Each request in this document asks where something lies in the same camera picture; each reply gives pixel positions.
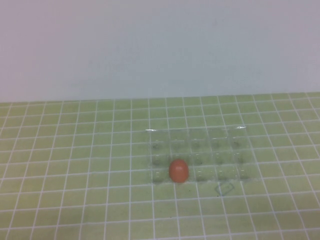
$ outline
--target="white wall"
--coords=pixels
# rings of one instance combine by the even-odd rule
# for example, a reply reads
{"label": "white wall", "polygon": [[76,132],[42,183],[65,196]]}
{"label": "white wall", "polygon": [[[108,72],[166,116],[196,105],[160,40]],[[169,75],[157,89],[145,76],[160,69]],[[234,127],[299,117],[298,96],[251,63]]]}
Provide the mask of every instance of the white wall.
{"label": "white wall", "polygon": [[2,0],[0,102],[320,91],[319,9],[319,0]]}

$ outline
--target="white grid line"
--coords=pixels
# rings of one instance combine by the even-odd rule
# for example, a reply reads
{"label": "white grid line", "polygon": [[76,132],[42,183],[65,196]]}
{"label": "white grid line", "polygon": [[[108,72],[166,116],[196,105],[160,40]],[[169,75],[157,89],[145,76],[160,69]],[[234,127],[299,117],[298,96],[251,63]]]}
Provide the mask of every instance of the white grid line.
{"label": "white grid line", "polygon": [[[60,107],[60,112],[62,112],[62,109],[63,109],[63,103],[61,104],[61,107]],[[58,131],[58,128],[56,128],[55,130],[55,135],[54,135],[54,138],[53,138],[53,142],[52,142],[52,149],[50,151],[50,156],[52,155],[52,152],[54,150],[54,145],[55,145],[55,141],[56,141],[56,135],[57,135],[57,131]],[[40,203],[41,203],[41,198],[42,198],[42,194],[44,192],[44,188],[45,188],[45,182],[46,182],[46,177],[48,175],[48,170],[49,170],[49,165],[50,165],[50,157],[49,157],[49,160],[46,161],[48,162],[47,166],[46,166],[46,170],[45,170],[45,174],[44,174],[44,178],[43,178],[43,183],[42,183],[42,187],[41,187],[41,191],[39,192],[40,193],[40,196],[39,196],[39,200],[38,200],[38,204],[37,204],[37,208],[36,208],[36,211],[35,211],[35,216],[34,216],[34,220],[33,220],[33,225],[32,225],[32,230],[31,230],[31,233],[30,233],[30,240],[32,240],[32,236],[33,236],[33,233],[34,233],[34,228],[36,226],[36,221],[37,221],[37,216],[38,216],[38,212],[39,212],[39,209],[40,209]]]}
{"label": "white grid line", "polygon": [[[167,116],[167,124],[168,124],[168,128],[169,128],[169,118],[168,118],[168,108],[167,108],[168,104],[167,104],[167,99],[165,98],[165,112],[166,112],[166,116]],[[171,145],[169,145],[169,150],[170,150],[170,155],[172,155],[172,149],[171,149]],[[178,201],[177,201],[177,191],[176,191],[176,185],[173,184],[173,192],[174,192],[174,203],[175,203],[175,214],[177,216],[177,219],[176,219],[176,223],[177,223],[177,230],[178,230],[178,239],[180,240],[181,239],[181,233],[180,233],[180,222],[179,222],[179,213],[178,213]]]}
{"label": "white grid line", "polygon": [[[11,105],[10,105],[9,109],[8,109],[8,112],[7,112],[6,117],[5,117],[5,119],[4,119],[4,123],[3,123],[3,125],[5,125],[5,124],[6,124],[6,122],[7,122],[7,120],[8,120],[8,115],[9,115],[9,113],[10,113],[11,106],[12,106],[12,103],[11,103]],[[10,162],[11,155],[12,155],[12,152],[10,153],[10,156],[9,156],[9,160],[8,160],[8,162]],[[1,179],[1,182],[0,182],[0,188],[1,188],[1,186],[2,186],[2,183],[3,183],[4,179],[5,179],[5,175],[6,175],[6,170],[4,170],[3,178]]]}
{"label": "white grid line", "polygon": [[[148,116],[149,116],[149,129],[151,129],[150,121],[150,100],[148,99]],[[151,136],[148,135],[147,141],[151,144]],[[153,180],[153,170],[151,169],[151,181]],[[151,201],[152,201],[152,227],[153,227],[153,238],[156,239],[156,223],[155,223],[155,200],[154,200],[154,185],[151,183]]]}
{"label": "white grid line", "polygon": [[[198,198],[187,198],[187,200],[197,200]],[[174,199],[172,200],[164,200],[164,202],[174,202]],[[142,201],[142,202],[137,202],[137,203],[150,203],[150,201]],[[123,203],[116,203],[116,204],[110,204],[110,205],[128,205],[129,202],[127,202],[126,204]],[[92,206],[105,206],[105,203],[101,203],[101,204],[93,204]],[[83,205],[73,205],[73,206],[63,206],[61,207],[61,209],[73,209],[73,208],[80,208]],[[56,206],[56,207],[44,207],[41,208],[42,210],[59,210],[60,207]],[[16,212],[25,212],[25,211],[33,211],[36,210],[36,208],[28,208],[28,209],[17,209]],[[319,208],[310,208],[310,209],[298,209],[298,210],[282,210],[282,211],[274,211],[275,214],[283,214],[283,213],[311,213],[311,212],[315,212],[315,211],[320,211]],[[6,212],[13,212],[12,210],[5,210],[3,211],[4,213]],[[208,215],[203,215],[204,218],[209,218],[209,217],[232,217],[232,216],[249,216],[249,215],[270,215],[272,214],[272,211],[262,211],[262,212],[247,212],[247,213],[222,213],[222,214],[208,214]],[[187,218],[199,218],[201,217],[200,214],[198,215],[192,215],[192,216],[171,216],[171,217],[157,217],[155,220],[171,220],[171,219],[187,219]],[[127,220],[115,220],[115,221],[100,221],[100,222],[89,222],[88,224],[94,225],[94,224],[100,224],[100,223],[127,223],[127,222],[140,222],[140,221],[152,221],[153,218],[144,218],[144,219],[127,219]],[[81,225],[80,223],[70,223],[70,224],[59,224],[58,226],[70,226],[70,225]],[[56,226],[56,225],[39,225],[39,226],[34,226],[34,228],[45,228],[45,227],[51,227],[51,226]],[[20,226],[16,226],[16,227],[11,227],[11,229],[20,229]],[[1,227],[0,230],[7,230],[8,227]]]}
{"label": "white grid line", "polygon": [[[258,108],[255,100],[253,100],[253,103],[254,103],[254,106],[255,106],[256,108]],[[250,144],[251,149],[254,149],[253,146],[252,146],[251,141],[249,141],[249,144]],[[258,161],[257,161],[257,156],[256,156],[256,154],[255,154],[255,151],[252,151],[252,153],[253,153],[253,157],[254,157],[254,159],[255,159],[255,162],[258,163]],[[259,174],[260,174],[260,176],[261,176],[262,184],[263,184],[263,186],[264,186],[264,190],[265,190],[266,193],[268,193],[267,186],[266,186],[264,177],[263,177],[263,175],[262,175],[262,173],[261,173],[259,164],[257,164],[257,166],[258,166]],[[246,195],[246,194],[245,194],[245,189],[244,189],[243,183],[241,182],[240,184],[241,184],[241,188],[242,188],[243,194]],[[274,219],[275,219],[275,221],[276,221],[276,224],[277,224],[277,226],[278,226],[278,228],[279,228],[279,230],[280,230],[280,229],[281,229],[280,223],[279,223],[279,220],[278,220],[278,218],[277,218],[277,216],[276,216],[276,212],[275,212],[275,210],[274,210],[274,206],[273,206],[273,204],[272,204],[272,202],[271,202],[270,194],[267,194],[267,198],[268,198],[268,202],[269,202],[269,204],[270,204],[270,206],[271,206],[271,210],[272,210],[272,213],[273,213],[273,217],[274,217]],[[245,203],[246,203],[246,207],[248,208],[248,211],[250,212],[250,208],[249,208],[249,205],[248,205],[247,197],[245,197]],[[253,225],[253,227],[254,227],[255,238],[258,239],[257,230],[256,230],[256,227],[255,227],[255,224],[254,224],[254,221],[253,221],[251,215],[250,215],[250,219],[251,219],[252,225]],[[283,236],[282,232],[280,232],[280,236],[281,236],[281,239],[284,240],[284,236]]]}
{"label": "white grid line", "polygon": [[[290,99],[290,102],[292,103],[294,109],[296,109],[296,107],[295,107],[295,105],[294,105],[294,103],[293,103],[293,101],[292,101],[292,99],[291,99],[290,96],[289,96],[289,99]],[[312,139],[311,139],[309,133],[307,132],[306,126],[303,124],[303,121],[301,120],[301,118],[300,118],[299,115],[298,115],[298,117],[299,117],[299,120],[301,121],[301,124],[302,124],[304,130],[306,131],[306,134],[307,134],[310,142],[312,142]],[[319,155],[317,149],[316,149],[315,147],[313,147],[313,149],[315,150],[316,154],[318,155],[318,159],[320,159],[320,155]],[[301,161],[299,161],[299,163],[300,163],[300,166],[302,167],[302,170],[303,170],[303,172],[304,172],[304,175],[305,175],[306,179],[308,180],[308,183],[309,183],[309,185],[310,185],[310,187],[311,187],[311,189],[312,189],[312,191],[313,191],[313,195],[314,195],[314,197],[315,197],[315,199],[316,199],[316,201],[317,201],[317,203],[318,203],[318,206],[320,207],[320,202],[319,202],[319,200],[318,200],[318,198],[317,198],[317,195],[316,195],[316,193],[315,193],[314,187],[313,187],[312,184],[311,184],[311,181],[310,181],[309,176],[308,176],[308,174],[307,174],[307,172],[306,172],[306,170],[305,170],[305,167],[304,167],[304,165],[301,163]]]}
{"label": "white grid line", "polygon": [[[76,118],[76,122],[77,123],[78,123],[78,119],[79,119],[80,105],[81,105],[81,101],[79,101],[79,106],[78,106],[78,114],[77,114],[77,118]],[[72,139],[72,147],[71,147],[69,159],[71,159],[71,156],[72,156],[72,153],[73,153],[73,146],[75,144],[76,131],[77,131],[77,123],[75,124],[75,128],[74,128],[74,134],[73,134],[73,139]],[[57,240],[57,234],[58,234],[58,228],[59,228],[58,226],[59,226],[59,223],[60,223],[60,220],[61,220],[61,211],[62,211],[62,206],[63,206],[64,198],[65,198],[65,192],[66,192],[66,187],[67,187],[69,168],[70,168],[70,161],[68,161],[68,166],[67,166],[67,170],[66,170],[67,175],[65,176],[65,180],[64,180],[64,186],[63,186],[63,192],[62,192],[62,197],[61,197],[60,210],[59,210],[57,225],[56,225],[55,232],[54,232],[54,240]]]}
{"label": "white grid line", "polygon": [[[45,111],[45,106],[46,106],[46,104],[44,104],[42,113],[44,113],[44,111]],[[26,106],[26,108],[25,108],[25,113],[27,113],[28,108],[29,108],[29,104],[28,104],[28,105]],[[36,132],[36,136],[39,134],[39,129],[40,129],[40,126],[38,126],[38,129],[37,129],[37,132]],[[34,149],[35,145],[36,145],[36,139],[34,139],[34,141],[33,141],[32,149]],[[11,230],[11,228],[12,228],[12,224],[13,224],[13,222],[14,222],[14,218],[15,218],[15,214],[16,214],[16,209],[17,209],[17,207],[18,207],[19,198],[20,198],[20,195],[21,195],[21,192],[22,192],[22,188],[23,188],[23,185],[24,185],[24,182],[25,182],[25,178],[26,178],[26,175],[27,175],[27,172],[28,172],[29,162],[30,162],[30,160],[31,160],[32,153],[33,153],[33,150],[31,150],[30,156],[29,156],[28,161],[27,161],[27,164],[26,164],[26,168],[25,168],[25,171],[24,171],[24,176],[23,176],[22,181],[21,181],[19,193],[18,193],[16,202],[15,202],[15,206],[14,206],[14,210],[13,210],[13,213],[12,213],[12,217],[11,217],[10,225],[9,225],[9,228],[8,228],[8,232],[6,233],[6,237],[5,237],[6,239],[9,237],[9,233],[10,233],[10,230]]]}
{"label": "white grid line", "polygon": [[[111,129],[111,143],[113,142],[113,133],[114,133],[114,119],[115,119],[115,108],[116,108],[116,101],[113,100],[113,121],[112,121],[112,129]],[[112,146],[110,147],[110,155],[109,155],[109,170],[111,169],[111,156],[112,156]],[[108,201],[109,201],[109,186],[110,186],[110,175],[108,174],[108,184],[107,184],[107,190],[106,190],[106,201],[105,201],[105,205],[106,205],[106,209],[105,209],[105,216],[104,216],[104,231],[103,231],[103,239],[107,239],[106,234],[107,234],[107,216],[108,216]]]}
{"label": "white grid line", "polygon": [[[296,148],[294,148],[294,151],[295,151],[295,154],[297,155],[298,159],[300,159],[298,153],[296,152]],[[278,159],[278,156],[276,155],[276,152],[274,152],[274,154],[275,154],[275,157],[276,157],[276,159],[277,159],[277,161],[278,161],[278,163],[279,163],[279,167],[280,167],[280,170],[281,170],[281,172],[282,172],[283,179],[284,179],[285,184],[286,184],[286,187],[288,188],[289,193],[290,193],[290,195],[291,195],[291,199],[292,199],[292,201],[293,201],[294,207],[295,207],[295,209],[296,209],[296,211],[297,211],[297,213],[298,213],[298,215],[299,215],[299,218],[300,218],[300,220],[301,220],[301,223],[302,223],[304,232],[305,232],[305,234],[307,235],[307,239],[310,240],[310,239],[309,239],[309,236],[308,236],[308,233],[307,233],[307,230],[306,230],[306,226],[305,226],[304,220],[303,220],[300,212],[298,211],[299,209],[298,209],[298,207],[297,207],[295,198],[294,198],[294,196],[293,196],[293,194],[292,194],[292,192],[291,192],[291,189],[290,189],[289,183],[288,183],[288,181],[287,181],[287,178],[285,177],[285,176],[286,176],[286,175],[285,175],[285,172],[284,172],[284,170],[282,169],[282,166],[281,166],[281,164],[280,164],[280,161],[279,161],[279,159]]]}
{"label": "white grid line", "polygon": [[[283,179],[284,177],[283,176],[279,176],[279,177],[268,177],[267,179]],[[167,182],[167,183],[162,183],[163,185],[170,185],[171,183],[170,182]],[[151,186],[151,184],[140,184],[140,185],[133,185],[134,187],[149,187]],[[101,190],[101,189],[105,189],[105,190],[108,190],[108,189],[117,189],[117,188],[128,188],[129,186],[128,185],[124,185],[124,186],[110,186],[110,187],[93,187],[91,189],[96,189],[96,190]],[[75,189],[68,189],[66,191],[68,192],[72,192],[72,191],[84,191],[86,190],[85,188],[75,188]],[[48,190],[48,191],[43,191],[43,193],[58,193],[58,192],[63,192],[63,189],[60,189],[60,190]],[[316,193],[319,193],[320,194],[320,190],[315,190],[314,192]],[[26,191],[26,192],[23,192],[23,193],[26,193],[26,194],[38,194],[38,193],[41,193],[41,191]],[[312,190],[306,190],[306,191],[294,191],[293,194],[310,194],[310,193],[313,193]],[[17,193],[16,192],[9,192],[9,193],[2,193],[1,196],[3,195],[16,195]],[[281,196],[281,195],[287,195],[288,192],[281,192],[281,193],[266,193],[266,194],[247,194],[246,196],[247,197],[267,197],[268,195],[270,196]],[[240,197],[243,197],[242,195],[231,195],[231,196],[228,196],[228,195],[225,195],[223,196],[224,198],[240,198]],[[209,197],[200,197],[199,199],[202,200],[202,199],[212,199],[212,198],[220,198],[219,197],[214,197],[214,196],[209,196]],[[188,198],[177,198],[177,200],[185,200],[185,199],[188,199],[188,200],[197,200],[198,198],[193,198],[193,197],[188,197]],[[154,202],[166,202],[166,201],[172,201],[173,199],[159,199],[159,200],[154,200]],[[151,201],[132,201],[131,203],[141,203],[141,202],[151,202]],[[124,201],[124,202],[115,202],[115,203],[109,203],[108,205],[121,205],[121,204],[128,204],[129,202],[128,201]],[[0,210],[0,212],[6,212],[6,211],[11,211],[11,210]]]}
{"label": "white grid line", "polygon": [[[241,104],[248,104],[248,103],[252,103],[253,102],[253,100],[255,101],[255,102],[258,102],[258,103],[265,103],[265,102],[267,102],[267,103],[269,103],[269,102],[271,102],[271,101],[275,101],[275,102],[282,102],[282,101],[287,101],[289,98],[282,98],[282,99],[272,99],[273,97],[270,95],[270,99],[268,99],[268,100],[256,100],[255,98],[254,98],[254,95],[251,95],[252,96],[252,100],[251,101],[240,101],[239,103],[241,103]],[[212,97],[212,96],[201,96],[200,98],[202,99],[202,98],[205,98],[205,97]],[[316,100],[318,100],[318,99],[320,99],[320,96],[305,96],[305,97],[296,97],[296,98],[293,98],[293,99],[295,99],[295,100],[305,100],[305,99],[316,99]],[[99,99],[99,100],[83,100],[82,102],[83,103],[94,103],[94,102],[101,102],[101,101],[104,101],[103,99]],[[33,104],[32,102],[27,102],[27,103],[25,103],[25,104],[23,104],[23,105],[14,105],[14,104],[16,104],[15,102],[8,102],[8,104],[11,104],[12,105],[12,107],[25,107],[27,104],[29,104],[30,106],[43,106],[44,104],[47,104],[48,106],[50,106],[50,105],[60,105],[60,104],[62,104],[62,103],[66,103],[66,104],[70,104],[70,103],[74,103],[74,104],[76,104],[76,103],[78,103],[79,101],[78,100],[75,100],[75,101],[58,101],[58,102],[54,102],[54,101],[46,101],[46,102],[42,102],[42,103],[36,103],[36,104]],[[220,103],[221,105],[227,105],[227,104],[234,104],[235,103],[235,101],[231,101],[231,102],[222,102],[222,103]],[[219,103],[210,103],[210,104],[204,104],[204,106],[207,106],[207,105],[218,105]],[[187,107],[193,107],[193,106],[199,106],[199,104],[192,104],[192,105],[187,105]],[[0,106],[0,111],[1,111],[1,109],[7,109],[7,108],[9,108],[10,106]],[[180,107],[180,106],[168,106],[168,108],[170,109],[170,108],[176,108],[176,107]],[[160,107],[152,107],[153,109],[160,109],[160,108],[165,108],[164,106],[160,106]],[[145,110],[145,109],[147,109],[147,107],[135,107],[135,108],[133,108],[133,110]],[[129,108],[127,108],[127,109],[116,109],[116,111],[126,111],[126,110],[129,110]],[[90,112],[93,112],[93,111],[81,111],[80,113],[90,113]],[[75,112],[63,112],[63,114],[73,114],[73,113],[75,113]]]}
{"label": "white grid line", "polygon": [[[239,108],[239,104],[238,104],[238,102],[237,102],[237,98],[235,98],[235,102],[236,102],[236,106],[237,106],[237,108],[238,108],[238,111],[240,112],[240,108]],[[242,124],[244,125],[244,124],[245,124],[245,123],[244,123],[244,119],[242,118],[241,114],[240,114],[240,118],[241,118]],[[251,211],[250,211],[249,204],[248,204],[248,200],[247,200],[247,195],[246,195],[246,192],[245,192],[244,185],[243,185],[243,182],[242,182],[242,181],[240,181],[240,186],[241,186],[241,189],[242,189],[242,191],[243,191],[243,196],[244,196],[245,205],[246,205],[246,207],[247,207],[247,209],[248,209],[248,212],[249,212],[250,221],[251,221],[251,224],[252,224],[252,227],[253,227],[253,231],[254,231],[255,238],[258,239],[256,226],[255,226],[255,224],[254,224],[254,220],[252,219]]]}
{"label": "white grid line", "polygon": [[130,169],[129,169],[129,223],[128,240],[131,240],[131,168],[132,168],[132,99],[130,100]]}
{"label": "white grid line", "polygon": [[[194,108],[199,108],[201,107],[200,105],[197,105],[197,106],[193,106]],[[290,112],[295,112],[297,113],[297,111],[305,111],[305,110],[311,110],[311,111],[314,111],[314,112],[317,112],[317,110],[320,110],[320,108],[307,108],[307,109],[297,109],[297,110],[294,110],[294,109],[290,109],[290,110],[275,110],[275,111],[254,111],[254,112],[238,112],[238,113],[217,113],[217,114],[205,114],[204,117],[222,117],[223,116],[238,116],[238,115],[242,115],[242,116],[247,116],[247,115],[252,115],[252,114],[271,114],[271,113],[290,113]],[[59,116],[59,114],[47,114],[45,116],[50,116],[50,115],[53,115],[53,116]],[[36,116],[32,116],[32,115],[24,115],[24,116],[8,116],[7,118],[10,119],[10,118],[23,118],[23,117],[36,117]],[[188,116],[185,116],[187,118],[200,118],[202,117],[202,115],[188,115]],[[150,120],[165,120],[165,119],[183,119],[185,118],[183,116],[171,116],[171,117],[152,117]],[[140,119],[133,119],[132,121],[133,122],[141,122],[141,121],[148,121],[149,119],[148,118],[140,118]],[[303,122],[312,122],[312,121],[318,121],[319,119],[305,119],[303,120]],[[129,122],[130,120],[114,120],[115,122],[117,123],[123,123],[123,122]],[[274,123],[281,123],[281,122],[284,122],[284,123],[296,123],[296,122],[300,122],[300,120],[285,120],[285,121],[273,121],[273,122],[261,122],[261,123],[253,123],[253,124],[274,124]],[[84,122],[78,122],[77,124],[78,125],[85,125],[85,124],[93,124],[93,123],[97,123],[97,124],[102,124],[102,123],[112,123],[112,120],[109,120],[109,121],[84,121]],[[60,123],[60,126],[66,126],[66,125],[75,125],[76,122],[66,122],[66,123]],[[57,126],[57,124],[41,124],[41,122],[39,124],[35,124],[35,125],[24,125],[24,123],[22,122],[20,126],[4,126],[2,128],[6,128],[6,129],[14,129],[14,128],[19,128],[19,127],[23,127],[23,128],[34,128],[34,127],[52,127],[52,126]],[[123,133],[123,132],[129,132],[129,131],[120,131],[120,132],[117,132],[115,131],[114,133]],[[104,132],[95,132],[95,134],[103,134]]]}
{"label": "white grid line", "polygon": [[[97,119],[97,112],[98,112],[98,103],[95,103],[95,116],[94,119]],[[96,129],[96,122],[94,122],[94,126],[93,126],[93,132]],[[86,177],[86,184],[85,184],[85,191],[84,191],[84,200],[83,200],[83,209],[82,209],[82,216],[81,216],[81,225],[80,225],[80,229],[79,229],[79,240],[81,240],[81,234],[82,234],[82,227],[84,225],[84,217],[85,217],[85,209],[86,209],[86,201],[87,201],[87,193],[88,193],[88,188],[89,188],[89,179],[90,179],[90,172],[91,172],[91,156],[92,156],[92,151],[93,151],[93,146],[94,146],[94,140],[95,138],[92,136],[92,142],[91,142],[91,149],[90,149],[90,158],[88,161],[88,171],[87,171],[87,177]]]}
{"label": "white grid line", "polygon": [[[218,105],[219,105],[219,108],[220,108],[220,112],[222,113],[219,98],[218,98]],[[223,126],[224,126],[224,127],[226,127],[225,119],[224,119],[224,118],[222,118],[222,121],[223,121]],[[223,211],[224,211],[224,217],[225,217],[225,221],[226,221],[226,226],[227,226],[227,228],[228,228],[229,238],[230,238],[230,240],[231,240],[231,228],[230,228],[229,220],[228,220],[228,217],[227,217],[226,206],[225,206],[225,203],[224,203],[224,196],[222,196],[221,185],[219,184],[218,186],[219,186],[220,198],[221,198],[222,207],[223,207]]]}
{"label": "white grid line", "polygon": [[[189,127],[188,127],[188,121],[187,121],[187,114],[186,114],[186,108],[185,108],[185,99],[184,97],[182,98],[182,105],[183,105],[183,110],[184,110],[184,115],[185,115],[185,125],[186,125],[186,129],[188,130]],[[196,178],[196,170],[195,168],[193,167],[193,175],[194,177]],[[201,203],[200,203],[200,199],[199,199],[199,189],[198,189],[198,183],[197,181],[195,181],[195,189],[196,189],[196,195],[197,195],[197,198],[198,198],[198,205],[199,205],[199,211],[200,211],[200,217],[201,217],[201,224],[202,224],[202,232],[203,232],[203,235],[204,235],[204,239],[207,240],[207,237],[206,237],[206,229],[205,229],[205,223],[204,223],[204,218],[203,218],[203,215],[202,215],[202,209],[201,209]]]}

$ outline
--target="green grid mat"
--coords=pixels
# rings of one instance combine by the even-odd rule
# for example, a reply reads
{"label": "green grid mat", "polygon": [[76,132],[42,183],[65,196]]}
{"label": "green grid mat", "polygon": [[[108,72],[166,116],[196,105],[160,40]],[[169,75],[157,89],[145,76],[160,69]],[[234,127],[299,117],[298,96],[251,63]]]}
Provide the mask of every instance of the green grid mat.
{"label": "green grid mat", "polygon": [[[260,181],[150,184],[145,129],[246,125]],[[320,93],[0,103],[0,239],[318,240]]]}

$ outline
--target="table surface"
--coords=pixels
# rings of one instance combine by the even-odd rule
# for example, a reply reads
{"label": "table surface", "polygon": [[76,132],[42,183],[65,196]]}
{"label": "table surface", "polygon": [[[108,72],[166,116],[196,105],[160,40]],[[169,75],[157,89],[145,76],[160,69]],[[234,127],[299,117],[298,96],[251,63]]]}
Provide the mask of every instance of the table surface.
{"label": "table surface", "polygon": [[[146,129],[247,126],[260,180],[151,184]],[[0,103],[0,239],[318,240],[320,92]]]}

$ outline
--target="clear plastic tray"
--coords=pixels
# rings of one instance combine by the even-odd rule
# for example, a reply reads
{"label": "clear plastic tray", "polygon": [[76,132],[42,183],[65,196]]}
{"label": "clear plastic tray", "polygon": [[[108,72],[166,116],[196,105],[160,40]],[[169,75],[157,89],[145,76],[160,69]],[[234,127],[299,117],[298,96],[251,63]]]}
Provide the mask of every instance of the clear plastic tray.
{"label": "clear plastic tray", "polygon": [[261,178],[245,126],[229,128],[148,129],[150,179],[171,182],[170,163],[183,159],[188,182],[250,181]]}

